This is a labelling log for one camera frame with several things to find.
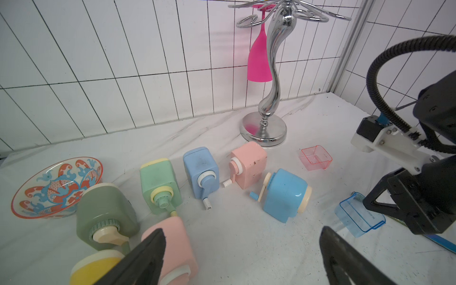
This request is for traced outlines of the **light green pencil sharpener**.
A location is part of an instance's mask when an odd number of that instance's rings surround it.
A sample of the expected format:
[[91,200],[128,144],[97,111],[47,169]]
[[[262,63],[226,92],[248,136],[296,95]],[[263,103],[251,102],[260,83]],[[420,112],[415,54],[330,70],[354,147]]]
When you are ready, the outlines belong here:
[[157,159],[142,165],[140,180],[143,198],[153,214],[178,216],[176,208],[182,204],[182,197],[169,159]]

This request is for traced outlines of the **clear pink tray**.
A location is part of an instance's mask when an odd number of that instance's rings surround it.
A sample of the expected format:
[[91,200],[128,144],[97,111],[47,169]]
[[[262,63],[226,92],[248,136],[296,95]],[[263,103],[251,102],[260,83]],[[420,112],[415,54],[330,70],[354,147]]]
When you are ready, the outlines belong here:
[[307,171],[327,169],[333,158],[323,146],[317,145],[300,151],[299,159]]

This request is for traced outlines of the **pink wine glass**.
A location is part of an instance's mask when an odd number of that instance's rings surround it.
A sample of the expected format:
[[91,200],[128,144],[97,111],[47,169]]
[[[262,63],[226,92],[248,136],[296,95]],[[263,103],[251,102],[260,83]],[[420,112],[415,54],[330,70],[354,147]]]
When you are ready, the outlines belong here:
[[268,63],[265,23],[262,23],[260,33],[249,52],[247,79],[257,83],[266,83],[272,80]]

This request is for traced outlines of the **chrome jewelry stand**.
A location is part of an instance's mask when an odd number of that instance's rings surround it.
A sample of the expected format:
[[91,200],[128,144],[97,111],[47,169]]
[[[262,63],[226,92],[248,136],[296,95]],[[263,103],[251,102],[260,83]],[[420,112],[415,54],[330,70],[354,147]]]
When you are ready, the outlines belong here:
[[329,18],[351,21],[351,17],[339,15],[319,8],[306,1],[253,1],[240,5],[230,4],[229,8],[251,8],[259,5],[259,10],[273,7],[272,12],[261,21],[256,15],[249,15],[236,23],[236,27],[250,28],[264,24],[272,18],[267,33],[267,64],[272,75],[269,94],[258,105],[258,111],[246,115],[240,132],[244,139],[258,143],[262,147],[273,147],[283,143],[287,135],[284,120],[275,115],[281,99],[279,74],[276,69],[276,55],[282,42],[293,32],[297,20],[329,22]]

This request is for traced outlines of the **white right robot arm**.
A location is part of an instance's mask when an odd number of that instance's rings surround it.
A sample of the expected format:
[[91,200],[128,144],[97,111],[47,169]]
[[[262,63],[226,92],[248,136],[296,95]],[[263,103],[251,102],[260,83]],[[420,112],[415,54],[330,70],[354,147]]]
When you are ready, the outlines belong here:
[[423,89],[413,109],[423,134],[378,116],[363,118],[351,143],[400,168],[364,198],[370,211],[399,219],[415,235],[444,233],[456,221],[456,74]]

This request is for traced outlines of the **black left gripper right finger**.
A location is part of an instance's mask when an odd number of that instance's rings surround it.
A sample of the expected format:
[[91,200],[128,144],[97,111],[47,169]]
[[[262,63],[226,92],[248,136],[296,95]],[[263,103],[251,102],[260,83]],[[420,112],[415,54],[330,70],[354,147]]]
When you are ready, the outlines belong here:
[[331,285],[393,285],[394,282],[329,226],[319,237],[324,268]]

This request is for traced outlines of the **yellow pencil sharpener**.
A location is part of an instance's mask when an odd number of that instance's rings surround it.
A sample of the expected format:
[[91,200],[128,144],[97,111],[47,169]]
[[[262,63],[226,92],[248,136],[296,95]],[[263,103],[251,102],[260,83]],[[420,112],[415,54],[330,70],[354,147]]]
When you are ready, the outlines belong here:
[[93,285],[113,269],[125,255],[114,249],[99,251],[73,266],[70,274],[71,285]]

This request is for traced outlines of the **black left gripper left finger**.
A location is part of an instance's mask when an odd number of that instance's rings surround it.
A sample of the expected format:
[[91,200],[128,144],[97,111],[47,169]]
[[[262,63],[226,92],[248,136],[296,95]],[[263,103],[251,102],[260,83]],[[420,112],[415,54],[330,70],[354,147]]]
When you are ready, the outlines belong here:
[[157,285],[164,263],[165,250],[165,233],[162,228],[158,228],[96,283],[98,285]]

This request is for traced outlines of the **dark green pencil sharpener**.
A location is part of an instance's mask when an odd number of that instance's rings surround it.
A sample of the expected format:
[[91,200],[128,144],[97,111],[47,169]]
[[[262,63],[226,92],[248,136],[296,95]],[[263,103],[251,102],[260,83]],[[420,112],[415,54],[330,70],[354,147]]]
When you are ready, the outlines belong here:
[[135,210],[114,184],[101,183],[83,194],[77,207],[76,234],[97,251],[120,247],[127,255],[129,240],[140,225]]

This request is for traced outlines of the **patterned ceramic bowl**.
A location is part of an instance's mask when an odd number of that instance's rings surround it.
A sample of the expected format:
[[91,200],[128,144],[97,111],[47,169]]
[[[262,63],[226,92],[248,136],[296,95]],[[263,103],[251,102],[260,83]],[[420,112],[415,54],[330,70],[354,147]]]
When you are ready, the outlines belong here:
[[103,165],[93,157],[55,163],[29,178],[11,201],[21,219],[54,219],[76,213],[77,203],[91,186],[102,182]]

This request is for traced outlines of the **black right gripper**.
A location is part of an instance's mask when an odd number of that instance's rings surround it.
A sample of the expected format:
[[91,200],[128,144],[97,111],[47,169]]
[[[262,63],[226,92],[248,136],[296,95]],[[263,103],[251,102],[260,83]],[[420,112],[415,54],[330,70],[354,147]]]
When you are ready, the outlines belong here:
[[367,210],[401,220],[415,235],[444,233],[456,222],[456,175],[399,169],[383,176],[364,198]]

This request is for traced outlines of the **clear blue tray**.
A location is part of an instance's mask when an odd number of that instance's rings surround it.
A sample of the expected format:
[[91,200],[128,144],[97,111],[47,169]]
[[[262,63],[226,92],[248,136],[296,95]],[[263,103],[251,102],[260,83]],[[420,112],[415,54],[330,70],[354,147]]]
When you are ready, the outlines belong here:
[[355,237],[376,230],[386,223],[385,216],[365,208],[365,196],[353,192],[347,199],[341,201],[334,210],[335,215],[344,224],[348,231]]

